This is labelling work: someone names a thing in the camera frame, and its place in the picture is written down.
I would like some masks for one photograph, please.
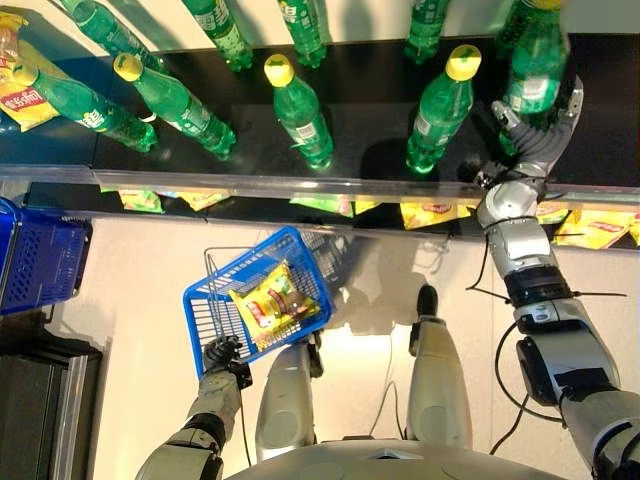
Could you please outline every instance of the green plastic bottle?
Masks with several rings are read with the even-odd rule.
[[[404,53],[417,65],[424,63],[438,51],[440,32],[448,7],[449,0],[414,0]]]
[[[320,39],[315,0],[278,0],[284,23],[293,38],[301,65],[320,66],[327,56],[327,47]]]
[[[557,15],[565,3],[566,0],[515,0],[504,26],[496,36],[498,59],[508,58],[529,26],[536,25],[549,16]]]
[[[240,35],[225,0],[182,0],[234,72],[251,68],[253,51]]]
[[[424,89],[407,144],[407,166],[412,171],[429,173],[444,155],[473,105],[471,79],[481,60],[473,45],[456,47],[445,71]]]
[[[80,31],[110,55],[115,57],[119,53],[131,53],[139,57],[145,66],[168,73],[162,59],[152,55],[140,39],[101,3],[94,0],[65,0],[63,4],[69,8],[71,18]]]
[[[228,158],[236,136],[229,126],[219,120],[180,81],[145,68],[129,53],[121,53],[113,68],[127,82],[133,83],[147,106],[163,120],[194,138],[204,148]]]
[[[530,125],[548,128],[568,55],[569,41],[558,12],[530,25],[518,40],[504,101]],[[508,155],[515,155],[504,132],[500,132],[500,143]]]
[[[119,105],[76,80],[46,74],[27,62],[15,65],[13,77],[23,85],[32,86],[68,119],[129,148],[148,152],[157,142],[151,125],[141,122]]]
[[[273,109],[278,121],[296,142],[312,168],[329,166],[333,140],[320,112],[318,97],[313,89],[294,73],[291,63],[281,54],[271,55],[264,71],[273,92]]]

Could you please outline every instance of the blue shopping basket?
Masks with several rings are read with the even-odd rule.
[[[229,290],[249,292],[283,260],[289,265],[296,288],[313,298],[320,311],[279,332],[266,349],[258,351]],[[203,373],[204,346],[221,335],[237,335],[243,344],[240,358],[249,363],[322,328],[333,312],[331,296],[313,255],[293,227],[278,230],[224,268],[191,285],[184,292],[183,305],[198,377]],[[216,315],[220,317],[219,322],[215,320]]]
[[[0,314],[71,298],[89,229],[0,197]]]

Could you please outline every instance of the shelf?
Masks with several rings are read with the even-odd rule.
[[[476,102],[445,157],[426,177],[404,165],[406,138],[424,86],[438,75],[451,49],[476,44],[484,60],[474,80]],[[630,208],[640,198],[638,168],[638,35],[571,36],[575,71],[585,86],[582,117],[551,178],[550,190],[571,206]],[[272,89],[261,65],[273,52],[294,59],[290,46],[256,49],[255,66],[234,74],[215,50],[175,52],[164,58],[180,78],[238,134],[231,159],[221,162],[166,123],[154,122],[159,144],[138,154],[106,137],[57,119],[11,138],[0,174],[38,181],[225,190],[234,196],[291,198],[341,194],[351,199],[475,201],[482,192],[461,181],[468,159],[499,158],[488,105],[500,96],[505,65],[493,60],[490,38],[446,38],[439,53],[416,67],[403,42],[336,44],[320,68],[295,65],[324,105],[336,151],[322,172],[307,167],[272,112]],[[79,59],[62,67],[140,115],[149,112],[130,84],[114,79],[108,59]],[[564,90],[570,89],[568,82]]]
[[[350,232],[357,235],[401,234],[425,237],[445,235],[458,239],[483,241],[483,232],[475,216],[405,230],[400,206],[383,203],[354,218],[323,212],[302,205],[290,204],[280,198],[231,197],[209,208],[194,212],[182,199],[160,197],[164,214],[148,214],[124,210],[116,192],[100,193],[96,185],[34,183],[27,196],[27,206],[38,210],[65,211],[72,216],[146,216],[182,218],[206,222],[240,222],[255,224],[296,225],[328,231]],[[549,238],[558,225],[544,225]],[[627,234],[612,248],[635,250],[631,235]]]

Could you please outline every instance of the tile floor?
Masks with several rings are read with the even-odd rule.
[[[193,221],[96,220],[80,294],[56,309],[51,325],[56,333],[89,338],[105,351],[91,460],[94,480],[134,478],[149,453],[184,421],[197,382],[181,301],[184,289],[204,277],[203,250],[253,245],[268,233]],[[498,390],[492,371],[495,345],[512,322],[510,308],[464,290],[478,274],[481,243],[452,241],[448,253],[438,255],[442,240],[437,242],[393,236],[358,238],[353,244],[358,255],[323,334],[325,374],[313,382],[319,440],[368,432],[391,351],[404,419],[412,366],[409,325],[425,279],[438,289],[440,316],[448,322],[465,370],[474,448],[488,451],[511,425],[516,410]],[[224,264],[232,256],[222,252],[217,260]],[[624,299],[586,297],[584,303],[618,361],[623,386],[640,391],[640,256],[564,249],[558,257],[574,288],[629,294]],[[587,276],[586,264],[598,275]],[[493,268],[487,269],[483,285],[504,291]],[[524,387],[514,354],[516,337],[507,342],[502,365],[507,385],[520,397]],[[250,446],[273,358],[269,354],[252,364],[255,384],[243,392]],[[358,386],[355,394],[353,385]],[[375,434],[396,435],[392,401]],[[524,417],[499,455],[571,479],[589,476],[568,433],[535,418]],[[246,467],[239,426],[223,458],[226,476]]]

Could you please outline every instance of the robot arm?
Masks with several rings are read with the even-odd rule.
[[[478,175],[489,188],[478,221],[518,329],[526,335],[517,354],[529,395],[559,410],[594,478],[640,478],[640,396],[619,390],[615,362],[574,298],[534,216],[546,177],[577,123],[582,97],[577,79],[569,108],[548,132],[494,102],[494,115],[522,155],[512,170],[495,178]]]
[[[222,478],[222,447],[233,432],[240,389],[251,384],[246,364],[234,358],[237,338],[222,339],[204,352],[206,373],[185,425],[158,447],[136,480],[214,480]]]

